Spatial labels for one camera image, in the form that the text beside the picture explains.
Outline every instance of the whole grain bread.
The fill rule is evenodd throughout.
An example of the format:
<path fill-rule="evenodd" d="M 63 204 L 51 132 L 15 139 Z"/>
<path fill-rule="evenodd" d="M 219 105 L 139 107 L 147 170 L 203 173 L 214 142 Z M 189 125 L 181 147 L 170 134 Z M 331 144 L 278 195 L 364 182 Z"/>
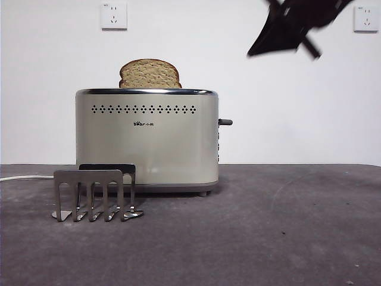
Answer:
<path fill-rule="evenodd" d="M 181 88 L 179 72 L 166 61 L 143 58 L 120 69 L 120 88 Z"/>

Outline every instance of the wall socket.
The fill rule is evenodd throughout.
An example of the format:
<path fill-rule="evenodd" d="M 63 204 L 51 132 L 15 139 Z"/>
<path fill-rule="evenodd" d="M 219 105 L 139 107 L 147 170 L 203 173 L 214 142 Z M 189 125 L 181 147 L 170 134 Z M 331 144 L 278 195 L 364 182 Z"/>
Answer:
<path fill-rule="evenodd" d="M 101 28 L 127 30 L 127 4 L 103 3 L 101 5 Z"/>
<path fill-rule="evenodd" d="M 377 6 L 357 6 L 354 8 L 354 31 L 377 33 L 380 23 L 380 8 Z"/>

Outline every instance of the white cable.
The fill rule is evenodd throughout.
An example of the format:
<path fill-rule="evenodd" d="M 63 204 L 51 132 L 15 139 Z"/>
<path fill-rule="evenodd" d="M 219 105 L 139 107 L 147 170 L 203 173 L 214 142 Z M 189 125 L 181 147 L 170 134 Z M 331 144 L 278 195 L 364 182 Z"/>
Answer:
<path fill-rule="evenodd" d="M 13 181 L 13 180 L 53 179 L 53 178 L 54 178 L 53 176 L 40 176 L 40 175 L 15 176 L 15 177 L 0 178 L 0 182 Z"/>

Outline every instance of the toaster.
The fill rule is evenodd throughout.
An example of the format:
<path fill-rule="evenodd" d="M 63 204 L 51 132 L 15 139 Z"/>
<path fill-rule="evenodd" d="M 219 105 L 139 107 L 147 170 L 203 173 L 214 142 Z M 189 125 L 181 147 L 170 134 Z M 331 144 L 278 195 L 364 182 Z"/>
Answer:
<path fill-rule="evenodd" d="M 137 192 L 199 192 L 218 183 L 218 95 L 203 89 L 76 93 L 76 163 L 134 164 Z M 131 184 L 130 176 L 123 177 Z"/>

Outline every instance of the blurred black object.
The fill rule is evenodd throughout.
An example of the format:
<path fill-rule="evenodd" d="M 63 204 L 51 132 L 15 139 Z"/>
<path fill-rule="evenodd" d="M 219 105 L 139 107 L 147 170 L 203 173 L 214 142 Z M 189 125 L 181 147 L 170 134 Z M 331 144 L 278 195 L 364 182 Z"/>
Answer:
<path fill-rule="evenodd" d="M 331 23 L 352 0 L 267 0 L 270 12 L 258 39 L 248 51 L 248 56 L 265 52 L 297 49 L 300 43 L 314 58 L 321 53 L 307 38 L 313 27 Z"/>

